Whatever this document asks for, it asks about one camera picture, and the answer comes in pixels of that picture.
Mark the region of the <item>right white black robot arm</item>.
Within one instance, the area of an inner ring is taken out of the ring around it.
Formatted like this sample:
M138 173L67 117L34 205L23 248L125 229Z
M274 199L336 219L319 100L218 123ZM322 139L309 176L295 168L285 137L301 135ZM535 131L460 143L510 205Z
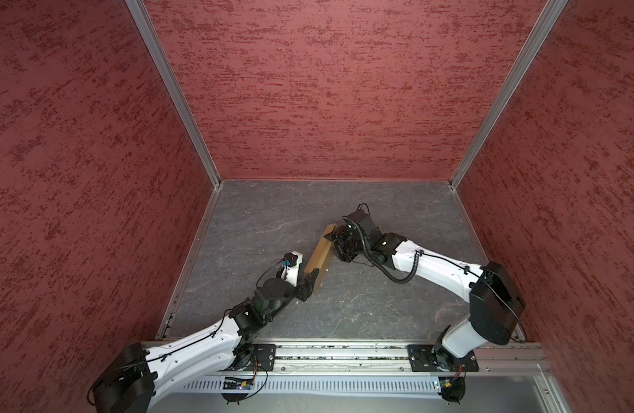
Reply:
M337 227L325 239L332 242L334 254L342 262L350 263L362 255L392 282L406 284L422 278L469 304L468 315L446 327L433 345L427 357L433 368L454 372L478 347L506 345L512 340L525 303L501 265L456 261L401 235L368 236L352 224Z

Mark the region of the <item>brown cardboard box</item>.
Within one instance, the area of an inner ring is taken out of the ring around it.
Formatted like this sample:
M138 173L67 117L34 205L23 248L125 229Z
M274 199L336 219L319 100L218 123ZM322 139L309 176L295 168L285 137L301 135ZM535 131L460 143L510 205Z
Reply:
M326 227L322 238L318 242L317 247L308 260L308 264L303 270L304 282L310 287L312 293L320 289L332 258L334 257L333 242L327 239L326 236L334 232L336 227L335 224L330 224Z

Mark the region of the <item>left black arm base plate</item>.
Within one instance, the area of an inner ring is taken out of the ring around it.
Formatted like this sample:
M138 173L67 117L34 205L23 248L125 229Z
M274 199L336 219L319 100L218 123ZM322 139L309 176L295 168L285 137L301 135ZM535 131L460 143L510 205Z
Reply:
M263 343L245 343L234 350L234 361L228 368L232 371L274 369L277 345Z

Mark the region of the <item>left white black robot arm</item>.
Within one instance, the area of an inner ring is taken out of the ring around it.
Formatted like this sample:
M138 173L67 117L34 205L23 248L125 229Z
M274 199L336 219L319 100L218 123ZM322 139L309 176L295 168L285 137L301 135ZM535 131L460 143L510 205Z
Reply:
M213 326L156 347L129 345L93 382L88 399L98 412L146 412L201 375L246 367L260 330L293 299L307 300L320 275L316 268L294 282L268 279Z

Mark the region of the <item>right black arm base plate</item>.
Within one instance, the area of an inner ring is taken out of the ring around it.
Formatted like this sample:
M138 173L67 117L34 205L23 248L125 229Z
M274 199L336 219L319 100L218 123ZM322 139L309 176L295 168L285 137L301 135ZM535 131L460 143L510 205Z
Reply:
M470 351L457 358L446 349L434 345L411 344L406 347L411 371L414 373L477 373L480 371L477 357Z

